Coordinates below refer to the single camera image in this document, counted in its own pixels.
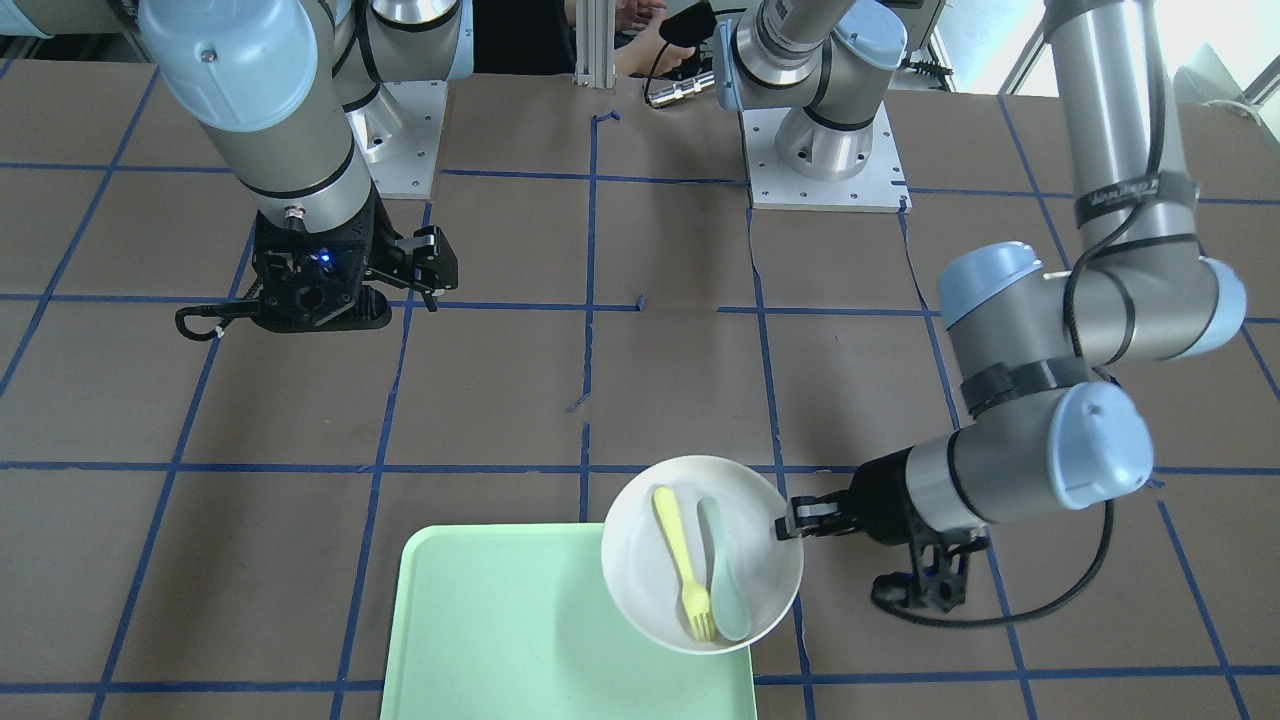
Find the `cable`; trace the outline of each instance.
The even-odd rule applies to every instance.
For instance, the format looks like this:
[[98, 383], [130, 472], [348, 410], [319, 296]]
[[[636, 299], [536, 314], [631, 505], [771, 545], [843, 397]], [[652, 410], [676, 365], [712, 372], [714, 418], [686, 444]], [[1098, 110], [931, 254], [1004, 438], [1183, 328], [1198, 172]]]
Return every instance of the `cable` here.
[[662, 50], [658, 50], [658, 54], [653, 56], [653, 64], [649, 65], [649, 73], [645, 74], [644, 78], [644, 90], [641, 91], [644, 96], [644, 104], [653, 108], [654, 110], [660, 110], [660, 108], [654, 108], [653, 102], [649, 101], [649, 86], [653, 85], [653, 73], [658, 72], [658, 63], [662, 60], [662, 54], [666, 53], [668, 47], [671, 47], [669, 42], [664, 42], [662, 45]]
[[[1165, 106], [1165, 63], [1160, 54], [1153, 0], [1143, 0], [1142, 13], [1143, 41], [1147, 55], [1147, 102], [1151, 115], [1151, 146], [1147, 150], [1147, 174], [1153, 176], [1160, 172], [1160, 164], [1165, 154], [1165, 113], [1167, 110]], [[1071, 351], [1076, 357], [1084, 357], [1084, 348], [1080, 345], [1080, 332], [1075, 324], [1075, 288], [1080, 282], [1080, 275], [1089, 261], [1115, 243], [1124, 233], [1129, 232], [1129, 228], [1138, 222], [1138, 218], [1149, 205], [1152, 202], [1147, 199], [1134, 205], [1133, 210], [1129, 211], [1129, 217], [1116, 229], [1111, 231], [1080, 255], [1079, 260], [1075, 261], [1075, 266], [1071, 268], [1071, 274], [1066, 278], [1066, 287], [1062, 292], [1062, 323], [1071, 336]]]
[[895, 618], [901, 618], [908, 623], [914, 623], [916, 625], [924, 625], [927, 628], [943, 628], [951, 630], [973, 630], [979, 628], [993, 628], [1000, 625], [1011, 625], [1014, 623], [1024, 623], [1027, 620], [1038, 620], [1050, 615], [1057, 610], [1061, 610], [1064, 605], [1071, 602], [1075, 596], [1088, 587], [1097, 577], [1098, 570], [1102, 569], [1102, 561], [1107, 557], [1107, 551], [1111, 548], [1111, 530], [1115, 527], [1115, 501], [1108, 500], [1102, 505], [1102, 538], [1098, 541], [1098, 550], [1093, 555], [1093, 561], [1089, 562], [1089, 568], [1084, 571], [1084, 575], [1075, 582], [1066, 592], [1057, 596], [1056, 598], [1046, 602], [1044, 605], [1028, 610], [1025, 612], [1018, 612], [1015, 615], [1001, 616], [1001, 618], [984, 618], [982, 620], [943, 620], [942, 618], [929, 618], [927, 615], [916, 615], [915, 612], [908, 612], [901, 607], [893, 605], [891, 600], [879, 598], [874, 594], [872, 596], [872, 603], [879, 607], [884, 612]]

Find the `light blue spoon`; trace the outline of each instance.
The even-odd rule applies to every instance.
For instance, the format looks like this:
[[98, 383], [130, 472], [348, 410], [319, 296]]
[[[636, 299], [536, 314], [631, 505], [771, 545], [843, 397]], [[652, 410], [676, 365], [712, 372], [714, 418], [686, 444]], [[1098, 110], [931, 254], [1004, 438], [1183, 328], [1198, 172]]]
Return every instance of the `light blue spoon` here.
[[710, 530], [712, 544], [714, 546], [716, 565], [712, 569], [712, 618], [716, 619], [716, 629], [724, 639], [739, 642], [751, 633], [751, 615], [746, 609], [742, 592], [733, 579], [733, 569], [728, 559], [728, 533], [724, 532], [724, 520], [721, 518], [719, 502], [714, 497], [704, 497], [698, 501], [698, 506]]

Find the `green tray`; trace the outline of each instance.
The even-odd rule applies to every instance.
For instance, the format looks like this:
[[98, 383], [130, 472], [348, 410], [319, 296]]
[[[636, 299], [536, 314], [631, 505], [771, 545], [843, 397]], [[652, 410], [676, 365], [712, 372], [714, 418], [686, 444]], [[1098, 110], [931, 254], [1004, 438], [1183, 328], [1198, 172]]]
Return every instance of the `green tray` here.
[[602, 529], [438, 525], [410, 538], [381, 720], [754, 720], [746, 648], [678, 653], [617, 611]]

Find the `plastic fork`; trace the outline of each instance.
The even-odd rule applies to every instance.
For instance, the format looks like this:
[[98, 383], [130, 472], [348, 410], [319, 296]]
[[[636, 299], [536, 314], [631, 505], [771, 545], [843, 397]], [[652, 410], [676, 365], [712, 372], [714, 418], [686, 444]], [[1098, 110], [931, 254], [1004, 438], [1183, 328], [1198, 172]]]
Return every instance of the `plastic fork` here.
[[653, 507], [658, 511], [658, 524], [662, 525], [662, 534], [667, 538], [671, 559], [676, 561], [676, 571], [680, 574], [680, 605], [685, 609], [685, 618], [689, 619], [689, 629], [692, 632], [694, 641], [709, 643], [716, 639], [712, 596], [694, 577], [676, 493], [667, 486], [655, 487], [653, 489]]

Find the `gray metal tube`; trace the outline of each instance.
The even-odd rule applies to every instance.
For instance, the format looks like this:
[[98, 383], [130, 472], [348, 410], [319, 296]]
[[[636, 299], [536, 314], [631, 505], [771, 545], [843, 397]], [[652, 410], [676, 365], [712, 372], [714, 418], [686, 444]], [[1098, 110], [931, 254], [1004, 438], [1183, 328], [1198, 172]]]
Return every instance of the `gray metal tube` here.
[[831, 79], [814, 99], [814, 113], [833, 123], [870, 123], [884, 102], [884, 91], [893, 70], [883, 70], [863, 60], [841, 42], [832, 42]]
[[[1066, 273], [1028, 275], [951, 325], [947, 332], [961, 375], [968, 379], [997, 363], [1014, 368], [1070, 356], [1062, 324], [1065, 288]], [[1176, 356], [1199, 338], [1216, 304], [1217, 281], [1194, 243], [1098, 260], [1080, 275], [1075, 291], [1084, 359], [1105, 365]]]
[[1050, 479], [1050, 421], [1066, 389], [1029, 395], [960, 430], [955, 474], [978, 515], [1007, 523], [1061, 510]]
[[[1139, 3], [1102, 5], [1068, 20], [1051, 37], [1078, 196], [1147, 174], [1151, 108], [1142, 13]], [[1164, 82], [1167, 108], [1160, 168], [1185, 173], [1178, 108], [1169, 78]], [[1082, 228], [1085, 246], [1106, 237], [1128, 214], [1126, 209], [1087, 223]], [[1194, 232], [1190, 208], [1158, 202], [1117, 242]]]
[[856, 0], [765, 0], [762, 20], [769, 40], [790, 53], [822, 45]]
[[255, 132], [202, 127], [269, 220], [283, 225], [284, 209], [302, 206], [307, 228], [321, 232], [352, 218], [372, 181], [365, 159], [353, 152], [351, 126], [334, 88], [329, 15], [315, 1], [303, 6], [316, 33], [319, 61], [302, 104], [284, 120]]
[[378, 79], [404, 82], [445, 78], [453, 67], [462, 31], [462, 13], [457, 3], [453, 5], [454, 12], [447, 22], [420, 32], [390, 27], [372, 9], [366, 10], [369, 49]]

